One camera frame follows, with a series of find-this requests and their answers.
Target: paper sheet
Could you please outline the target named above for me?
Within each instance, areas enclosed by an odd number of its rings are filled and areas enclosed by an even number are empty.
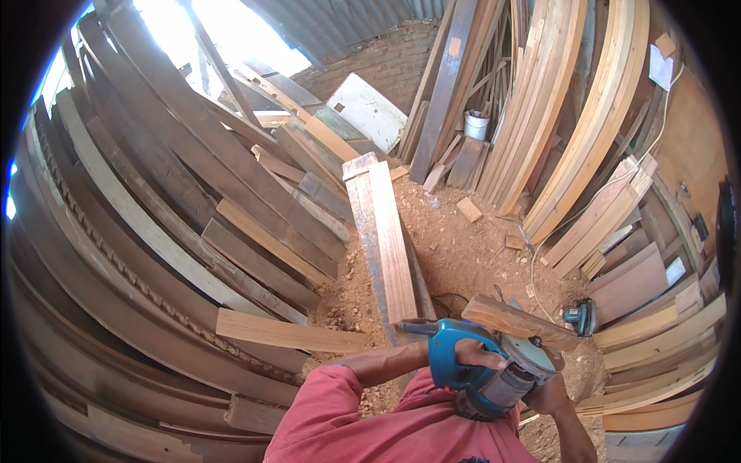
[[[651,57],[648,63],[648,77],[661,88],[669,91],[671,85],[671,71],[674,69],[674,58],[664,59],[661,50],[651,44]]]

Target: white bucket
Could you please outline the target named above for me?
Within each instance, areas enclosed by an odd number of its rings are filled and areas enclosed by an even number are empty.
[[[486,126],[489,125],[489,118],[480,117],[480,111],[469,110],[465,112],[465,127],[463,135],[470,136],[472,139],[484,140],[486,136]]]

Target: finger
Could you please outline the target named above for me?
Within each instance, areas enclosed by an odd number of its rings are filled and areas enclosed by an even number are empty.
[[[472,352],[472,361],[477,365],[491,368],[492,370],[501,370],[507,366],[507,361],[504,357],[496,352],[489,352],[487,350],[478,350]]]

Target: grinder handle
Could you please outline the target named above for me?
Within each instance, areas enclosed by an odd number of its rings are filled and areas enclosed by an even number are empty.
[[[480,379],[489,369],[478,365],[463,365],[456,360],[456,343],[461,339],[473,339],[484,344],[484,349],[496,352],[505,359],[505,354],[496,340],[480,326],[470,322],[442,319],[439,328],[428,341],[430,370],[435,386],[450,390],[462,390]]]

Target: corrugated metal roof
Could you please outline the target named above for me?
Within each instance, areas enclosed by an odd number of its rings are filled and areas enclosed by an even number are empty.
[[[241,0],[318,68],[408,19],[442,17],[448,0]]]

